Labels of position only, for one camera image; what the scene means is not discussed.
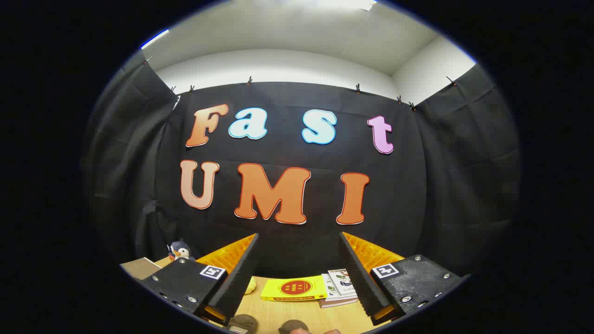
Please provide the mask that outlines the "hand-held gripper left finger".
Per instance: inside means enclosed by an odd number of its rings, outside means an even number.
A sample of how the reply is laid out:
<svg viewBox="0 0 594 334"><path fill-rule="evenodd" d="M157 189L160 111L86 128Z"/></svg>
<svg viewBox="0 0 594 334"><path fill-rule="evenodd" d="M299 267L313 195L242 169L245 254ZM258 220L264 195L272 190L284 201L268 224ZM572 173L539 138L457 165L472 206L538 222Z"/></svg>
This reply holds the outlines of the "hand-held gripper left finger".
<svg viewBox="0 0 594 334"><path fill-rule="evenodd" d="M180 258L142 279L142 286L186 313L227 325L259 262L253 233L197 260Z"/></svg>

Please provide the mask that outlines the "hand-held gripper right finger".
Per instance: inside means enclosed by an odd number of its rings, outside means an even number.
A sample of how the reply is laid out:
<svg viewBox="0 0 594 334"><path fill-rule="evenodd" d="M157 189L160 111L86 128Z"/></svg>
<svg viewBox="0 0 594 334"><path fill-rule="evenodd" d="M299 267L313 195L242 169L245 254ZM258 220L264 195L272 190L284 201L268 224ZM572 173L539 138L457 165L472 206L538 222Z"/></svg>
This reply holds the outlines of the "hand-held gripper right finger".
<svg viewBox="0 0 594 334"><path fill-rule="evenodd" d="M416 254L403 257L350 233L339 233L343 265L374 326L430 306L470 278Z"/></svg>

